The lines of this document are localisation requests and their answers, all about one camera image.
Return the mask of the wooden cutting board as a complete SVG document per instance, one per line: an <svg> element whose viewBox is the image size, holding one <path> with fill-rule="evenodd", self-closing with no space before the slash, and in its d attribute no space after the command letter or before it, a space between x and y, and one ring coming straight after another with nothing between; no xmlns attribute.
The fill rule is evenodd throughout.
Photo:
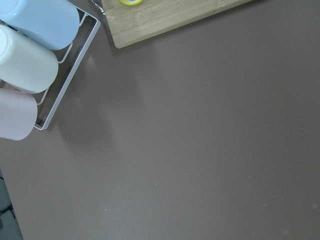
<svg viewBox="0 0 320 240"><path fill-rule="evenodd" d="M248 2L143 0L132 6L119 0L103 0L101 3L113 43L121 49Z"/></svg>

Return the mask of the lemon slice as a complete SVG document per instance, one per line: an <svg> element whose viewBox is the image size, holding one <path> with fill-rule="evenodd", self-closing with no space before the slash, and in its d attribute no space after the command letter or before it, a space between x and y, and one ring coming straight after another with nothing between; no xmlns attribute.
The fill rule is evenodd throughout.
<svg viewBox="0 0 320 240"><path fill-rule="evenodd" d="M143 0L119 0L125 6L135 6L143 2Z"/></svg>

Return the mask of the pink cup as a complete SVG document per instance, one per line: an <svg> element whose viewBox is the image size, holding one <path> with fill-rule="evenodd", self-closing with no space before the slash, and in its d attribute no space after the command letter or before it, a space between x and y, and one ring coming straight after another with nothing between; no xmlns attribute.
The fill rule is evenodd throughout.
<svg viewBox="0 0 320 240"><path fill-rule="evenodd" d="M35 98L21 91L0 89L0 137L20 141L32 131L38 115Z"/></svg>

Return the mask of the blue cup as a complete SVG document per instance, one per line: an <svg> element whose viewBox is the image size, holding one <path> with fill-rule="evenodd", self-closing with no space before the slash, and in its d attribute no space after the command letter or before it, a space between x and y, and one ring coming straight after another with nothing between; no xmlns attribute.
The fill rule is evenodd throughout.
<svg viewBox="0 0 320 240"><path fill-rule="evenodd" d="M61 50L80 27L77 7L68 0L2 0L0 20L50 50Z"/></svg>

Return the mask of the white cup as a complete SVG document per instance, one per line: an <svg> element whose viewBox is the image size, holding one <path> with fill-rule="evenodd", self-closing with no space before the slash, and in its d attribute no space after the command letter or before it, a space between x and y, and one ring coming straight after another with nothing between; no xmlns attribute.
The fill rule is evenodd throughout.
<svg viewBox="0 0 320 240"><path fill-rule="evenodd" d="M12 28L0 26L0 79L28 94L48 89L59 63L55 54Z"/></svg>

